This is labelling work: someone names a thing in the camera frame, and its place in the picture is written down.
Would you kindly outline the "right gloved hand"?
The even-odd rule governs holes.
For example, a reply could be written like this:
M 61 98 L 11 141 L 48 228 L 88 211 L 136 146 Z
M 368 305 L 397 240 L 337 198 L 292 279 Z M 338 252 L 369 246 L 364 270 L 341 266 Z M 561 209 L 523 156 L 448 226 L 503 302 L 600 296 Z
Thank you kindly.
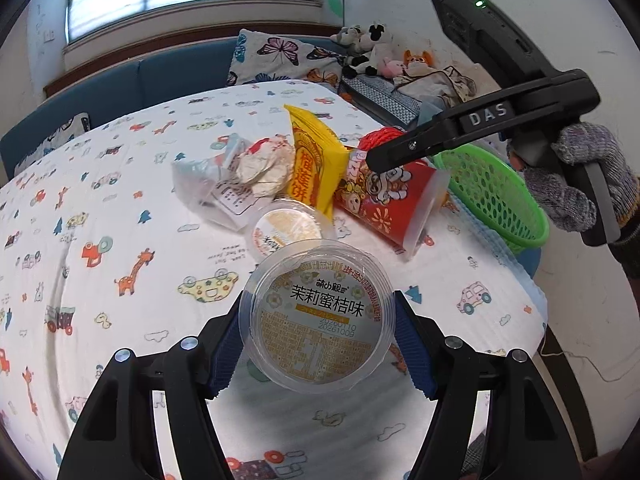
M 552 222 L 566 232 L 587 232 L 597 224 L 599 207 L 589 193 L 589 166 L 600 168 L 620 236 L 639 224 L 639 178 L 631 170 L 614 134 L 600 125 L 580 122 L 564 128 L 550 145 L 554 153 L 544 166 L 534 167 L 521 158 L 514 143 L 508 154 L 521 171 L 529 193 Z

